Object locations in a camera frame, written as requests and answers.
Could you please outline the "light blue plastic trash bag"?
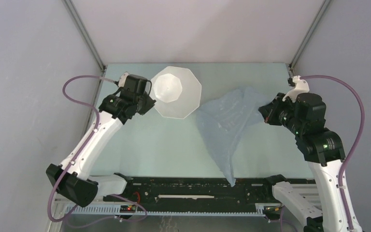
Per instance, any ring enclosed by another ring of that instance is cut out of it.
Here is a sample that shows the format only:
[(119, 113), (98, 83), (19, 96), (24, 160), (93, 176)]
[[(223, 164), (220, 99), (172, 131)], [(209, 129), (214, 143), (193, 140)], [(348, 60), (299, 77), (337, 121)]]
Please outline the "light blue plastic trash bag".
[(232, 157), (244, 130), (263, 121), (259, 107), (266, 96), (253, 87), (239, 87), (196, 110), (196, 124), (206, 149), (228, 183), (236, 184)]

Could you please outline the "white octagonal trash bin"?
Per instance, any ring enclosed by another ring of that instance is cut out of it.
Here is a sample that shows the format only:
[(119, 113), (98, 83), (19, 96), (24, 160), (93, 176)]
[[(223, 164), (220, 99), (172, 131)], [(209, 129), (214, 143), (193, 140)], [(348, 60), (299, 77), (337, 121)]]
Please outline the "white octagonal trash bin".
[(167, 66), (151, 82), (150, 96), (162, 117), (185, 119), (200, 106), (202, 85), (188, 68)]

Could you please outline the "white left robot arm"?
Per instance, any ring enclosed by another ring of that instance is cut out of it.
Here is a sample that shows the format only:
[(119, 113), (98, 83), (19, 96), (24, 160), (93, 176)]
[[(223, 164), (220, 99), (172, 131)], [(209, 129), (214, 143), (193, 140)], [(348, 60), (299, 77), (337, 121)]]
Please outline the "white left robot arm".
[(54, 191), (80, 207), (96, 198), (115, 194), (121, 201), (133, 196), (133, 187), (121, 174), (90, 176), (93, 165), (112, 136), (136, 114), (144, 115), (155, 105), (150, 96), (150, 80), (124, 73), (117, 91), (106, 96), (99, 107), (92, 107), (95, 119), (76, 148), (59, 164), (51, 164), (46, 174)]

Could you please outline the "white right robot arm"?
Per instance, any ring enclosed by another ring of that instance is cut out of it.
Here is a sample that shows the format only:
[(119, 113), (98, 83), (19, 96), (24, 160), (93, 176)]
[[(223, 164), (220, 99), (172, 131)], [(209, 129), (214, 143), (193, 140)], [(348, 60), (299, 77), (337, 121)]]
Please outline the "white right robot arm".
[(259, 108), (265, 123), (283, 126), (295, 135), (298, 150), (314, 176), (321, 209), (294, 193), (281, 175), (272, 176), (274, 183), (262, 188), (268, 202), (279, 200), (300, 221), (305, 232), (361, 232), (351, 202), (343, 200), (349, 191), (340, 168), (345, 153), (339, 135), (325, 128), (326, 104), (313, 93), (301, 93), (295, 100), (278, 93)]

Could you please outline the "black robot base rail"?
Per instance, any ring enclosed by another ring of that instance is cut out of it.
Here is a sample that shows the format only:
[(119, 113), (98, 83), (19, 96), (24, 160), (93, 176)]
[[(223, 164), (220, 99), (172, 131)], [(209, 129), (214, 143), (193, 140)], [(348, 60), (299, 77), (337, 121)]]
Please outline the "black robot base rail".
[(272, 186), (286, 180), (238, 178), (232, 187), (224, 178), (133, 177), (121, 196), (149, 211), (256, 212), (258, 204), (278, 203)]

